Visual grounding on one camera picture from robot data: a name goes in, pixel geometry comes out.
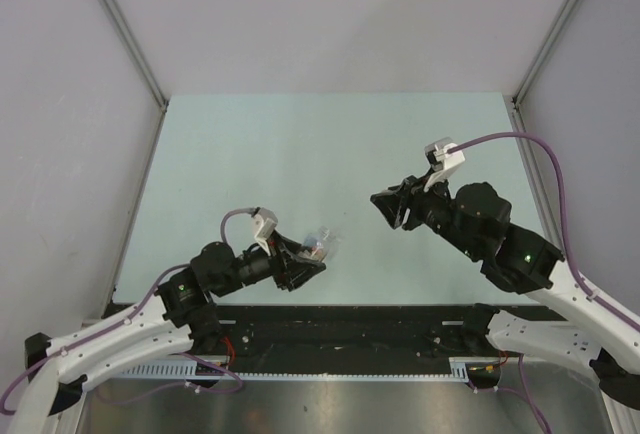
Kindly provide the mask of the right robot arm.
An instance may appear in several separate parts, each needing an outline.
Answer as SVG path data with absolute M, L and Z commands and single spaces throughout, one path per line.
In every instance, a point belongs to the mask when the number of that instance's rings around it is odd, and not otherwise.
M 594 374 L 615 401 L 639 407 L 639 317 L 582 276 L 541 235 L 510 221 L 511 205 L 486 183 L 452 195 L 447 182 L 410 176 L 370 198 L 391 228 L 430 228 L 480 265 L 498 289 L 525 295 L 561 315 L 573 330 L 560 334 L 493 309 L 461 330 L 473 355 L 491 348 L 522 350 L 569 369 Z

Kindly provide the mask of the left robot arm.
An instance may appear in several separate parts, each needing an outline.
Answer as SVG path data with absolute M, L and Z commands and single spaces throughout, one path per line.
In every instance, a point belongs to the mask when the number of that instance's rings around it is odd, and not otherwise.
M 222 241 L 210 243 L 189 263 L 171 268 L 129 308 L 68 336 L 30 336 L 25 342 L 28 376 L 36 376 L 41 360 L 57 367 L 55 397 L 46 412 L 58 414 L 83 393 L 139 364 L 214 351 L 224 335 L 216 299 L 263 280 L 297 290 L 325 270 L 325 257 L 324 249 L 278 232 L 240 255 Z

